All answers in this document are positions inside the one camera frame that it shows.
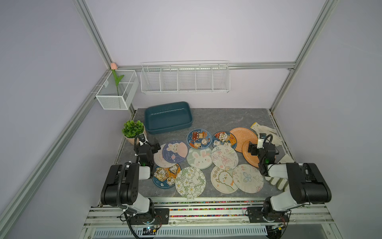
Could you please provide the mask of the purple bunny coaster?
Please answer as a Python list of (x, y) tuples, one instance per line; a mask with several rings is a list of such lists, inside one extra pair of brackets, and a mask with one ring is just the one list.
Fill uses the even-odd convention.
[(163, 147), (163, 158), (170, 163), (180, 163), (186, 160), (188, 155), (187, 145), (180, 140), (173, 140)]

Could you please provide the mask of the teal plastic storage box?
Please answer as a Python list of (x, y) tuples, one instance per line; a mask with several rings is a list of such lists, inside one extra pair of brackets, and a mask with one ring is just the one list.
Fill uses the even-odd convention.
[(187, 102), (174, 102), (147, 108), (144, 120), (148, 133), (161, 134), (189, 128), (194, 118)]

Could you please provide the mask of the pink floral sketch coaster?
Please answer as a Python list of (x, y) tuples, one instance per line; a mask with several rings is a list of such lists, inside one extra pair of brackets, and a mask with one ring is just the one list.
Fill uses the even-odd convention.
[(211, 152), (211, 159), (217, 168), (225, 171), (233, 170), (239, 161), (236, 151), (226, 145), (216, 146)]

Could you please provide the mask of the blue bunny bear coaster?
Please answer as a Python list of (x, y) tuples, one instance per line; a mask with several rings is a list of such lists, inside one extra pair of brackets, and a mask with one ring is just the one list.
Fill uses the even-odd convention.
[(237, 147), (237, 139), (234, 134), (228, 131), (219, 131), (212, 137), (212, 146), (217, 147), (219, 145), (230, 146), (233, 149)]

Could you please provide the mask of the blue bear picnic coaster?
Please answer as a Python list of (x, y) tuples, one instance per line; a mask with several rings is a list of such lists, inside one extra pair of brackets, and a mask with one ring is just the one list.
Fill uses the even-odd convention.
[(207, 149), (211, 144), (212, 136), (205, 129), (193, 129), (188, 133), (187, 145), (193, 149)]

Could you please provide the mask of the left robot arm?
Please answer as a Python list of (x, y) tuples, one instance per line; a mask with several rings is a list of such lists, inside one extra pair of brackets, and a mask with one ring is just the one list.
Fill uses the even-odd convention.
[(129, 217), (139, 216), (150, 221), (156, 214), (154, 204), (138, 192), (139, 182), (154, 176), (154, 154), (161, 149), (161, 145), (158, 139), (150, 143), (143, 134), (134, 138), (133, 145), (136, 162), (110, 167), (100, 201), (103, 205), (119, 207)]

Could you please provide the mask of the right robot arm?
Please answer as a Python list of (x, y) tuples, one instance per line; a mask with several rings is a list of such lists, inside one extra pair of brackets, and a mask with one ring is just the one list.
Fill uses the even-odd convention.
[(261, 210), (263, 217), (286, 213), (307, 205), (328, 203), (332, 193), (321, 172), (314, 163), (275, 163), (276, 146), (273, 135), (261, 133), (256, 143), (249, 143), (248, 153), (259, 159), (258, 168), (262, 176), (286, 179), (289, 190), (268, 197)]

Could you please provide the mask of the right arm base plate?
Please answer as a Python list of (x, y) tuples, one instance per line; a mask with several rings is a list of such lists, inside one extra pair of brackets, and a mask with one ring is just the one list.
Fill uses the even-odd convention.
[(288, 223), (287, 212), (266, 212), (263, 207), (248, 207), (244, 213), (250, 223)]

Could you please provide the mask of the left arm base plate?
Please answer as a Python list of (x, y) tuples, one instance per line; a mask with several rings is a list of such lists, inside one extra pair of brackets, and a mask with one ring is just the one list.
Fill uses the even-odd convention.
[(137, 214), (129, 219), (131, 225), (167, 225), (170, 219), (169, 208), (155, 208), (145, 214)]

